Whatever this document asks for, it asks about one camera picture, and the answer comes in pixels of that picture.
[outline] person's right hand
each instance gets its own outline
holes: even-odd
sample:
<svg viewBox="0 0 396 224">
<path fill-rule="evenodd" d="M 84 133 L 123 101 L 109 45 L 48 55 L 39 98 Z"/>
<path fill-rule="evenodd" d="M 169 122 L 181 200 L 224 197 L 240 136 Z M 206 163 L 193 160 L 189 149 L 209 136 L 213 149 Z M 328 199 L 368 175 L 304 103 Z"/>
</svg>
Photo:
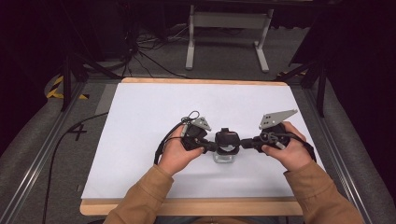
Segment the person's right hand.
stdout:
<svg viewBox="0 0 396 224">
<path fill-rule="evenodd" d="M 286 132 L 294 133 L 306 141 L 305 136 L 303 136 L 290 122 L 283 121 L 282 123 L 285 125 Z M 298 170 L 312 161 L 311 156 L 303 144 L 292 138 L 288 146 L 284 149 L 280 150 L 264 145 L 262 146 L 262 151 L 268 156 L 279 160 L 288 171 Z"/>
</svg>

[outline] black controller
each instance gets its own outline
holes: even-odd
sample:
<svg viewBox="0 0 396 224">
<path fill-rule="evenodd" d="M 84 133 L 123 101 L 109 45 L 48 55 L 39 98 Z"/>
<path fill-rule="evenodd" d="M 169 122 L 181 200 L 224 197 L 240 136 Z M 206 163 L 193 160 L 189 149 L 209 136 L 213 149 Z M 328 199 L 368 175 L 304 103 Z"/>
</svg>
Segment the black controller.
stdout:
<svg viewBox="0 0 396 224">
<path fill-rule="evenodd" d="M 238 133 L 232 132 L 228 128 L 222 128 L 220 132 L 216 133 L 215 142 L 218 145 L 216 152 L 221 156 L 238 154 L 241 145 Z"/>
<path fill-rule="evenodd" d="M 185 128 L 181 137 L 181 144 L 186 150 L 190 151 L 198 147 L 204 148 L 204 154 L 207 151 L 216 151 L 218 145 L 214 142 L 210 142 L 204 137 L 207 135 L 205 129 L 195 126 L 193 124 L 185 125 Z"/>
<path fill-rule="evenodd" d="M 283 149 L 288 146 L 290 137 L 287 136 L 285 126 L 282 123 L 274 127 L 262 129 L 259 136 L 241 140 L 242 148 L 254 148 L 262 153 L 262 146 L 267 145 L 270 147 Z"/>
</svg>

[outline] white paper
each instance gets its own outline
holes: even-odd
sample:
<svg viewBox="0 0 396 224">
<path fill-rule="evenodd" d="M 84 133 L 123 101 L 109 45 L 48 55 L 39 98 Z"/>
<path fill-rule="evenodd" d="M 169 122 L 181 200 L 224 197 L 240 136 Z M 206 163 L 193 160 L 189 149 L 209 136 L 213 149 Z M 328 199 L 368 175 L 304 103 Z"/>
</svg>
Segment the white paper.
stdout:
<svg viewBox="0 0 396 224">
<path fill-rule="evenodd" d="M 241 139 L 260 133 L 262 115 L 298 109 L 288 86 L 121 83 L 112 102 L 82 199 L 119 199 L 152 166 L 164 136 L 197 110 L 214 141 L 221 128 Z M 300 111 L 289 120 L 314 143 Z M 317 153 L 318 164 L 323 167 Z M 240 149 L 234 163 L 218 164 L 207 152 L 174 176 L 168 198 L 288 197 L 279 161 Z"/>
</svg>

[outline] forearm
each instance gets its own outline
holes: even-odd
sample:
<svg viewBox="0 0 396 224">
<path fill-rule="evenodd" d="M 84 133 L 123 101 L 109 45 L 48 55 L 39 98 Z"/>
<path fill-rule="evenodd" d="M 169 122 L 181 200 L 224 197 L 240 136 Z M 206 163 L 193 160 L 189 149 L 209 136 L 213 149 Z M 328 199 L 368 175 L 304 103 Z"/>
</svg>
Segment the forearm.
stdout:
<svg viewBox="0 0 396 224">
<path fill-rule="evenodd" d="M 105 223 L 153 223 L 173 179 L 154 165 L 133 185 Z"/>
<path fill-rule="evenodd" d="M 358 210 L 313 161 L 285 176 L 303 209 L 305 223 L 363 223 Z"/>
</svg>

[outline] silver mount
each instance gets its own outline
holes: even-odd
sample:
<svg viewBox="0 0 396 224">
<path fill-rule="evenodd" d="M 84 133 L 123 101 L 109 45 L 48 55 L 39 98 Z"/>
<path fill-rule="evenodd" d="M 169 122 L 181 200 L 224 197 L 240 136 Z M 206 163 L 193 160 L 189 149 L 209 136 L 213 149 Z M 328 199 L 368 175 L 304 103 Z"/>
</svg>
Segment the silver mount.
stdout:
<svg viewBox="0 0 396 224">
<path fill-rule="evenodd" d="M 278 123 L 282 122 L 285 119 L 288 119 L 297 112 L 298 112 L 297 109 L 292 109 L 281 112 L 275 112 L 272 114 L 264 114 L 264 116 L 262 116 L 262 122 L 259 125 L 259 129 L 262 130 L 262 129 L 274 127 Z"/>
<path fill-rule="evenodd" d="M 199 128 L 205 129 L 207 131 L 212 131 L 212 129 L 210 128 L 209 124 L 207 123 L 207 121 L 204 117 L 200 117 L 198 119 L 193 119 L 191 121 L 191 124 L 195 125 Z"/>
</svg>

